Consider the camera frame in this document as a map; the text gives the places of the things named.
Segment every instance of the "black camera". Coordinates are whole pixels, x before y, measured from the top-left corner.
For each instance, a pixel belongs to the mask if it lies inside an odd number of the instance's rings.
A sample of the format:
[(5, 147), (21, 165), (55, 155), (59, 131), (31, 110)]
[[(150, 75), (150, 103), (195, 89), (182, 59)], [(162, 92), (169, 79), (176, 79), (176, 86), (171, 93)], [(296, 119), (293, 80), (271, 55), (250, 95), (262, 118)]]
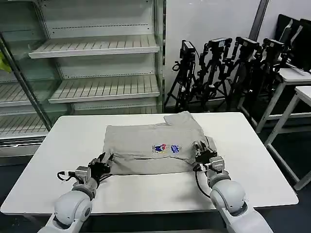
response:
[(186, 40), (183, 40), (181, 42), (179, 58), (186, 59), (189, 61), (195, 60), (195, 48), (191, 42), (186, 41)]
[(210, 40), (207, 46), (211, 49), (216, 49), (219, 47), (230, 47), (232, 43), (232, 38), (219, 38), (215, 40)]
[(253, 49), (253, 50), (257, 50), (258, 47), (260, 46), (259, 42), (253, 41), (245, 37), (237, 37), (236, 43), (244, 47), (249, 47), (250, 49)]
[(286, 48), (285, 44), (268, 38), (263, 40), (262, 47), (267, 51), (266, 60), (274, 64), (277, 63), (279, 56), (285, 51)]

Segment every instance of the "glass door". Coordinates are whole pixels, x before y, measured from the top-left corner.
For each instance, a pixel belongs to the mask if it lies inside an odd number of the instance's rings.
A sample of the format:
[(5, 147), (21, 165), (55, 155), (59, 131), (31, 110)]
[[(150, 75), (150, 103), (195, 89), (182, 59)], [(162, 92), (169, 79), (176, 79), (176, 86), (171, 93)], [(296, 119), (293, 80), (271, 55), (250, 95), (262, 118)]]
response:
[(45, 39), (33, 2), (0, 1), (0, 135), (5, 138), (45, 136), (70, 112), (66, 104), (48, 102), (61, 83), (57, 65), (28, 55)]

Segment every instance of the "printed logo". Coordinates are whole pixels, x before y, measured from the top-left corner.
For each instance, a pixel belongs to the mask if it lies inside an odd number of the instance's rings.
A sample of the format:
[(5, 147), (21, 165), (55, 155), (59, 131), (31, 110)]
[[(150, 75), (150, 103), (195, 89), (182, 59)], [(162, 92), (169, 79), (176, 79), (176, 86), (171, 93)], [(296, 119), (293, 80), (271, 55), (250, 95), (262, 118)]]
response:
[(161, 144), (161, 145), (153, 145), (152, 146), (152, 152), (153, 153), (167, 153), (169, 150), (172, 151), (173, 154), (179, 153), (182, 150), (182, 147), (179, 145), (167, 145), (167, 144)]
[(155, 153), (166, 153), (166, 150), (167, 150), (166, 144), (162, 144), (159, 146), (152, 146), (152, 151)]
[(180, 150), (179, 145), (171, 145), (171, 150), (173, 153), (178, 153)]

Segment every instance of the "yellow object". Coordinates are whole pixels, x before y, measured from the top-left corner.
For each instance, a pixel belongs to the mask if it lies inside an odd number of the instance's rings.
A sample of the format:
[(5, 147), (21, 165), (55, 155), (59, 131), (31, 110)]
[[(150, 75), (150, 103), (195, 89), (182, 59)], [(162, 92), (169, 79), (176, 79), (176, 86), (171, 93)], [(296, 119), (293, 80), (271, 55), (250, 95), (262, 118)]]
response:
[(3, 69), (8, 73), (12, 72), (12, 70), (11, 70), (9, 64), (6, 62), (5, 57), (2, 54), (2, 52), (0, 52), (0, 69)]

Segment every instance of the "white shelf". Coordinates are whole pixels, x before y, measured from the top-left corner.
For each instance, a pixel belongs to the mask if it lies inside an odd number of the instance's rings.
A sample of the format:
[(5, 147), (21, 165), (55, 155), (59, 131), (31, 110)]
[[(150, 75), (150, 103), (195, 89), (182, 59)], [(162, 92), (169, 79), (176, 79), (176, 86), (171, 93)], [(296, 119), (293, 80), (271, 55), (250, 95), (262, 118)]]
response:
[(50, 103), (121, 100), (160, 95), (155, 75), (65, 79)]
[(125, 115), (125, 114), (156, 114), (156, 106), (115, 108), (98, 110), (76, 110), (75, 115)]
[[(39, 101), (45, 100), (52, 81), (32, 82), (32, 88)], [(31, 105), (19, 83), (0, 83), (0, 107)]]
[(45, 136), (48, 131), (37, 114), (0, 117), (0, 138), (18, 136)]
[(153, 35), (101, 36), (83, 38), (50, 39), (37, 50), (30, 52), (31, 58), (72, 57), (105, 54), (158, 52)]

